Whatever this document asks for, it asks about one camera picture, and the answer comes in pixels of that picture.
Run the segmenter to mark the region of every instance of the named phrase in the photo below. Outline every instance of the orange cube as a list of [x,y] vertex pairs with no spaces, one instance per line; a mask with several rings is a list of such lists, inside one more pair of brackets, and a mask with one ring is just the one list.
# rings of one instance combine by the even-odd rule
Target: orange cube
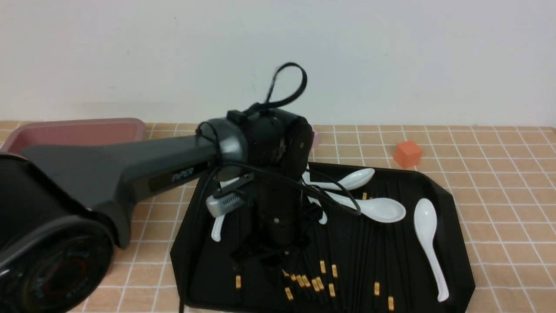
[[419,165],[423,150],[413,140],[399,143],[394,153],[394,160],[402,168],[410,168]]

